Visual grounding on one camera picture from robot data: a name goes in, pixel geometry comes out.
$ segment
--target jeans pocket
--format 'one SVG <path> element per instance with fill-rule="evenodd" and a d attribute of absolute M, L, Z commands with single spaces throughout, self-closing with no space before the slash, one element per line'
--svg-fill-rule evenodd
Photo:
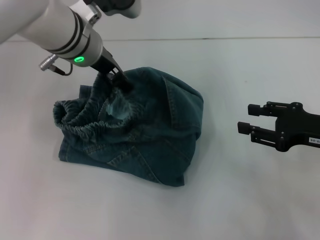
<path fill-rule="evenodd" d="M 127 151 L 122 151 L 120 155 L 109 161 L 108 165 L 139 178 L 160 183 L 135 146 L 130 147 Z"/>

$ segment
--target label sticker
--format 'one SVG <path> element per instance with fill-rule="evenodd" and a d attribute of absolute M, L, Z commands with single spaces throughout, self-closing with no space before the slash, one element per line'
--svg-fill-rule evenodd
<path fill-rule="evenodd" d="M 320 139 L 319 138 L 309 137 L 309 143 L 320 144 Z"/>

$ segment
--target white table surface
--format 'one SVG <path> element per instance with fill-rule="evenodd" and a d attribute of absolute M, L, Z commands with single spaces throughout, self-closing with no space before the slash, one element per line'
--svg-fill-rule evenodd
<path fill-rule="evenodd" d="M 108 41 L 124 70 L 150 66 L 204 98 L 203 133 L 186 185 L 166 187 L 61 162 L 55 101 L 74 99 L 96 72 L 41 72 L 30 42 L 0 46 L 0 239 L 318 240 L 320 150 L 251 143 L 237 122 L 273 130 L 248 104 L 301 102 L 320 114 L 320 39 Z M 68 69 L 68 64 L 58 65 Z"/>

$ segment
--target elastic waistband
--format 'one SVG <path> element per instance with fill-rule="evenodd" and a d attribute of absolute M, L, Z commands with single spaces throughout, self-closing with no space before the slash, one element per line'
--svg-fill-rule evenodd
<path fill-rule="evenodd" d="M 123 133 L 128 130 L 132 122 L 143 112 L 143 107 L 133 99 L 133 93 L 123 94 L 121 90 L 112 86 L 111 80 L 99 73 L 91 87 L 81 86 L 78 99 L 57 101 L 53 108 L 55 125 L 84 141 L 96 142 L 102 134 Z M 128 116 L 117 122 L 99 120 L 109 98 L 117 95 L 128 103 Z"/>

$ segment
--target blue denim fabric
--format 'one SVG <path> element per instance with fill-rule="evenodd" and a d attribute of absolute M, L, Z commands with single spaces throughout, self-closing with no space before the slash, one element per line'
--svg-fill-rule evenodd
<path fill-rule="evenodd" d="M 129 93 L 98 74 L 78 99 L 55 103 L 54 121 L 64 134 L 60 160 L 183 186 L 201 134 L 201 94 L 150 67 L 124 74 Z"/>

